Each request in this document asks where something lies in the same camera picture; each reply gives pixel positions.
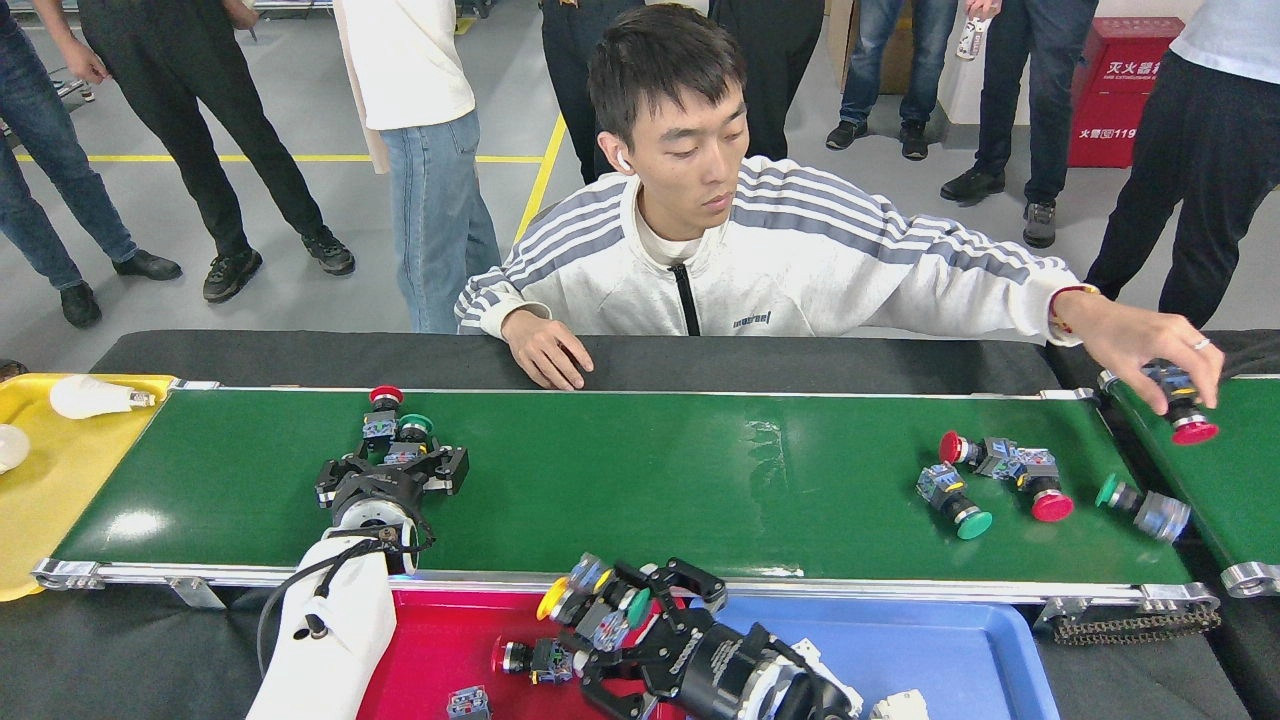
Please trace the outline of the person's left hand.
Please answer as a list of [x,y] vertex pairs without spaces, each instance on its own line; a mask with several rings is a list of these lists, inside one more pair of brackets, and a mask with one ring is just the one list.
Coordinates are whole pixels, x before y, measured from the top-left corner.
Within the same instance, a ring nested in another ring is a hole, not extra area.
[[1201,402],[1217,407],[1225,355],[1184,316],[1132,307],[1079,290],[1059,295],[1053,313],[1102,368],[1129,384],[1157,414],[1167,411],[1167,401],[1142,372],[1155,357],[1188,372]]

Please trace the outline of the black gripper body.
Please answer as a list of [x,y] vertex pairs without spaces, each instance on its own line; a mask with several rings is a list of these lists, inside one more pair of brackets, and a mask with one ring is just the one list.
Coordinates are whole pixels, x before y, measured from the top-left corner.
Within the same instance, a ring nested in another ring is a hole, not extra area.
[[806,719],[812,683],[803,656],[755,625],[744,635],[726,625],[716,639],[685,646],[681,698],[695,719]]
[[392,514],[421,521],[421,497],[433,479],[430,471],[367,462],[339,462],[330,470],[335,482],[330,501],[333,521],[357,521],[358,511],[374,511],[376,503]]

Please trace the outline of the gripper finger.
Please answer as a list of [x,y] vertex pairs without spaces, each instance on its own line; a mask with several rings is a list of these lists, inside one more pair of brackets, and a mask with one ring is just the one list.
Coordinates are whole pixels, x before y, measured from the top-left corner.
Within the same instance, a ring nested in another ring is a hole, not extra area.
[[689,719],[680,707],[686,641],[641,641],[612,651],[579,651],[579,687],[608,719]]
[[616,562],[600,579],[600,644],[686,641],[686,646],[701,646],[723,634],[716,611],[726,600],[718,577],[681,559],[648,568]]
[[320,506],[346,506],[370,498],[365,479],[376,469],[365,457],[344,455],[329,460],[316,479],[316,497]]
[[415,482],[424,492],[454,496],[461,492],[468,469],[466,447],[442,446],[415,461]]

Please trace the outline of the person's right hand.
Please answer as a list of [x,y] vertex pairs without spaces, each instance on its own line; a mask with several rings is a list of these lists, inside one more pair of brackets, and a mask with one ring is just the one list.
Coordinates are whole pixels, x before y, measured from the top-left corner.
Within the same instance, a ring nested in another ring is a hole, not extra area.
[[517,309],[500,324],[502,338],[526,377],[543,389],[585,387],[594,363],[581,340],[562,322]]

